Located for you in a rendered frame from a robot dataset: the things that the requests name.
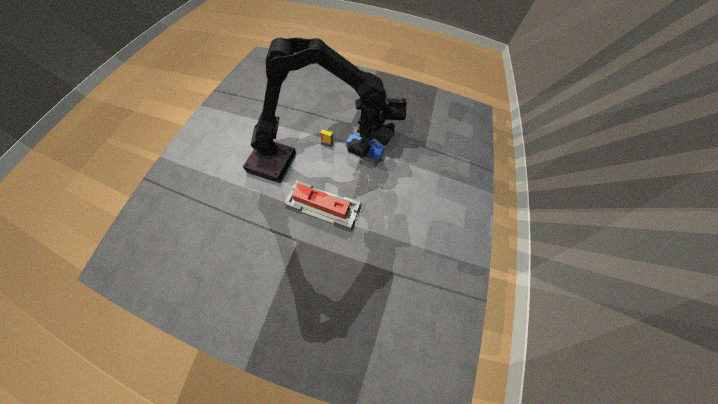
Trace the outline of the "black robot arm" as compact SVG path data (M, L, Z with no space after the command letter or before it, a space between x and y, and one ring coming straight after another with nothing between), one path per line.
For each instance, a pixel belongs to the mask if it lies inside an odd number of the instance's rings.
M295 53L295 54L293 54ZM266 63L267 88L262 113L254 125L251 146L256 156L271 160L278 145L276 140L279 118L275 116L280 88L289 71L298 70L309 64L318 63L330 73L348 83L358 93L356 109L361 109L361 119L366 123L376 123L380 110L384 120L405 120L407 101L401 98L389 98L382 79L361 71L328 47L321 39L275 38L271 41ZM394 136L395 124L381 124L370 133L370 139L377 139L386 146ZM269 159L270 158L270 159Z

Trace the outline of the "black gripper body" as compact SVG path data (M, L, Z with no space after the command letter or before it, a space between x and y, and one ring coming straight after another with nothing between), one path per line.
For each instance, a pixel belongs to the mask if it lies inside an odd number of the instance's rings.
M381 124L384 123L384 117L382 117L382 114L379 115L379 120L381 120ZM347 151L349 153L354 153L356 155L359 155L361 157L365 157L368 153L370 146L369 146L369 140L370 140L370 133L372 130L375 130L378 127L378 122L376 123L366 123L361 118L358 120L358 124L360 124L357 132L360 133L360 137L362 137L360 140L353 138L349 145L347 146Z

